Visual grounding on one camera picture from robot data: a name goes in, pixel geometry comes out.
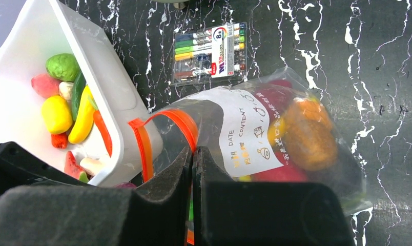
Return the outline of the yellow banana toy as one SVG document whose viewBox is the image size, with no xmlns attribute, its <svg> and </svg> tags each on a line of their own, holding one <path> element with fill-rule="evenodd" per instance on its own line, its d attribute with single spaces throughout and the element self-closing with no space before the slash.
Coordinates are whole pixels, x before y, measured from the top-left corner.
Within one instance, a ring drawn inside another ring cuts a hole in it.
<svg viewBox="0 0 412 246">
<path fill-rule="evenodd" d="M 287 133 L 284 118 L 276 118 L 272 121 L 267 131 L 267 139 L 271 147 L 281 146 L 282 138 Z"/>
</svg>

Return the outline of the purple sweet potato toy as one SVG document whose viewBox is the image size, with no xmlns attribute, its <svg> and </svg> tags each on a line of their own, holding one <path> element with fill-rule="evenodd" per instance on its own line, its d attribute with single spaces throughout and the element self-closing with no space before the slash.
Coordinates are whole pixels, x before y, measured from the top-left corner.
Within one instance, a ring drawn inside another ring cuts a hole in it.
<svg viewBox="0 0 412 246">
<path fill-rule="evenodd" d="M 292 87 L 290 81 L 276 79 L 256 89 L 255 97 L 265 106 L 270 119 L 285 112 L 294 97 Z"/>
</svg>

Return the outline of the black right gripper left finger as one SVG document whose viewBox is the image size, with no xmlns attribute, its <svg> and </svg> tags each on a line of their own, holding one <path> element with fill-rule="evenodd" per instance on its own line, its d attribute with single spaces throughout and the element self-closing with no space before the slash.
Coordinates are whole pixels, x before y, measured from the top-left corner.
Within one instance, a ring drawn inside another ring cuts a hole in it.
<svg viewBox="0 0 412 246">
<path fill-rule="evenodd" d="M 18 186 L 0 196 L 0 245 L 186 245 L 192 153 L 135 189 Z"/>
</svg>

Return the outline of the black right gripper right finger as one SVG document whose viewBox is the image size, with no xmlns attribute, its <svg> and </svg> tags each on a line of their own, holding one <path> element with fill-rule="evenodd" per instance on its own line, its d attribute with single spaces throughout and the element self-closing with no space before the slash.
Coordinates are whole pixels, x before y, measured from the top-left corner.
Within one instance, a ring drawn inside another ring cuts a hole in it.
<svg viewBox="0 0 412 246">
<path fill-rule="evenodd" d="M 238 182 L 208 148 L 193 159 L 195 245 L 353 245 L 339 200 L 312 182 Z"/>
</svg>

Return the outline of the clear orange-zip bag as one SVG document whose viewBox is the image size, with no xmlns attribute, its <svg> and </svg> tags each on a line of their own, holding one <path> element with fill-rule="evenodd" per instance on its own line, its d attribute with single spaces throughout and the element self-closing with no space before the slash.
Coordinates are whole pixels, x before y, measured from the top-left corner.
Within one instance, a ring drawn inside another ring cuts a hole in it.
<svg viewBox="0 0 412 246">
<path fill-rule="evenodd" d="M 276 79 L 291 82 L 293 99 L 313 98 L 322 104 L 302 85 L 301 77 L 294 70 L 282 68 L 267 77 L 186 96 L 148 119 L 130 121 L 141 156 L 143 180 L 150 180 L 169 166 L 169 162 L 160 159 L 163 151 L 174 154 L 184 147 L 192 150 L 207 147 L 215 163 L 236 181 L 252 181 L 251 174 L 283 166 L 274 152 L 280 151 L 285 160 L 290 159 L 284 137 L 281 146 L 271 147 L 267 131 L 274 119 L 284 118 L 286 110 L 270 119 L 265 106 L 255 97 L 257 88 Z M 365 179 L 352 151 L 334 122 L 333 125 L 338 147 L 336 164 L 321 171 L 302 170 L 307 181 L 320 182 L 332 188 L 345 215 L 350 215 L 370 207 L 371 203 L 366 197 Z"/>
</svg>

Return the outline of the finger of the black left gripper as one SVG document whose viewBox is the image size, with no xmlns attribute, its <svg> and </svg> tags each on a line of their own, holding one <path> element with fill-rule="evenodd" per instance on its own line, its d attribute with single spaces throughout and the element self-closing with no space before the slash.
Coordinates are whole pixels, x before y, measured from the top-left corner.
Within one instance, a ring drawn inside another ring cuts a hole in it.
<svg viewBox="0 0 412 246">
<path fill-rule="evenodd" d="M 18 186 L 87 186 L 34 156 L 16 142 L 0 143 L 0 196 Z"/>
</svg>

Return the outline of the orange ginger root toy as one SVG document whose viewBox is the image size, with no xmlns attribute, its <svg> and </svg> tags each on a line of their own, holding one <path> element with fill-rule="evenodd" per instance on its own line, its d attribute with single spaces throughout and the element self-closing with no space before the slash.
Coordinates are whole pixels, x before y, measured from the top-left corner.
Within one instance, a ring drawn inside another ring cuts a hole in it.
<svg viewBox="0 0 412 246">
<path fill-rule="evenodd" d="M 295 98 L 284 114 L 284 143 L 292 162 L 306 171 L 336 164 L 338 147 L 326 108 L 313 98 Z"/>
</svg>

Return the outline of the red fruit toy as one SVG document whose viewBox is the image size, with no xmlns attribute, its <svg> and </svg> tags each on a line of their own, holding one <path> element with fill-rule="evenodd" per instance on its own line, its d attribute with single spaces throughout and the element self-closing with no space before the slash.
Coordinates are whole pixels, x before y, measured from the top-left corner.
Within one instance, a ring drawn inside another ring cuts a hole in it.
<svg viewBox="0 0 412 246">
<path fill-rule="evenodd" d="M 274 152 L 278 160 L 283 163 L 283 166 L 251 174 L 252 181 L 268 181 L 268 182 L 307 182 L 306 173 L 294 165 L 289 159 L 284 159 L 284 154 L 280 151 Z"/>
</svg>

